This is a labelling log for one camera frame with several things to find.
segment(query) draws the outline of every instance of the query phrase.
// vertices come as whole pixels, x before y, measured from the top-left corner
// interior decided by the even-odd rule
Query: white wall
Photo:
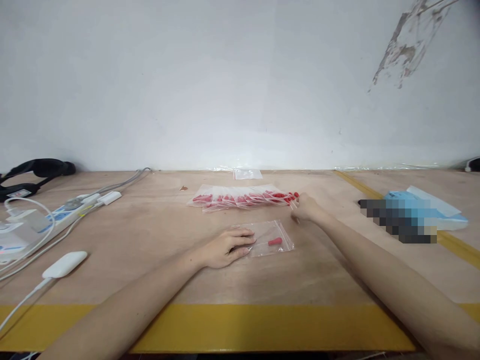
[[[372,78],[405,0],[0,0],[0,170],[449,165],[480,153],[480,25]]]

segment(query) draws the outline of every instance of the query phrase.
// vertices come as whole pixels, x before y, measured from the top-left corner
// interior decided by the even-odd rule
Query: yellow edge strip
[[[461,306],[480,323],[480,304]],[[0,318],[5,318],[12,308],[0,306]],[[80,304],[23,306],[3,330],[0,351],[43,351],[93,308]],[[408,336],[374,304],[172,304],[150,325],[131,352],[415,349]]]
[[[361,181],[358,181],[354,177],[346,174],[345,172],[335,170],[335,173],[344,179],[349,184],[353,185],[355,188],[360,190],[366,196],[371,199],[383,199],[383,195],[379,192],[376,192],[372,188],[368,187]],[[451,253],[455,254],[459,258],[465,260],[469,264],[473,265],[480,270],[480,251],[478,251],[473,246],[468,245],[459,238],[453,236],[449,232],[439,230],[437,231],[437,243],[442,245],[444,248],[449,250]]]

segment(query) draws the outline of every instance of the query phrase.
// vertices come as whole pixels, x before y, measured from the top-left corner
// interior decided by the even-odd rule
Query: table surface
[[[34,199],[50,209],[67,199],[129,178],[132,172],[84,172],[57,178]],[[31,180],[25,175],[22,182]],[[478,177],[447,170],[368,171],[355,177],[375,190],[414,185],[462,210],[459,239],[480,249]],[[334,171],[265,171],[262,180],[233,180],[226,171],[155,171],[122,190],[122,198],[89,214],[72,233],[28,268],[0,284],[0,316],[41,281],[62,255],[88,259],[26,306],[4,330],[0,351],[41,351],[96,304],[168,257],[232,225],[281,220],[295,250],[243,258],[204,269],[189,281],[133,352],[293,350],[413,350],[414,343],[349,270],[328,237],[312,224],[295,224],[290,208],[266,206],[202,213],[188,207],[201,184],[274,184],[307,192],[342,222],[418,271],[480,321],[480,271],[439,244],[401,244],[364,217],[366,196]]]

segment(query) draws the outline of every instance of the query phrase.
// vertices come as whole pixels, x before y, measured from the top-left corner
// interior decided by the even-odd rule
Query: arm
[[[330,237],[353,270],[434,359],[479,359],[480,324],[398,258],[352,230],[307,194],[294,218]]]
[[[200,269],[220,269],[249,253],[251,230],[226,231],[132,281],[94,308],[39,357],[40,360],[114,360],[125,353],[170,299]]]

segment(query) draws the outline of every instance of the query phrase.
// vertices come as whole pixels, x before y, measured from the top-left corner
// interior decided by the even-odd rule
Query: forearm
[[[110,296],[39,359],[118,359],[202,267],[191,251],[175,257]]]
[[[323,210],[312,220],[424,347],[479,349],[479,324],[420,274]]]

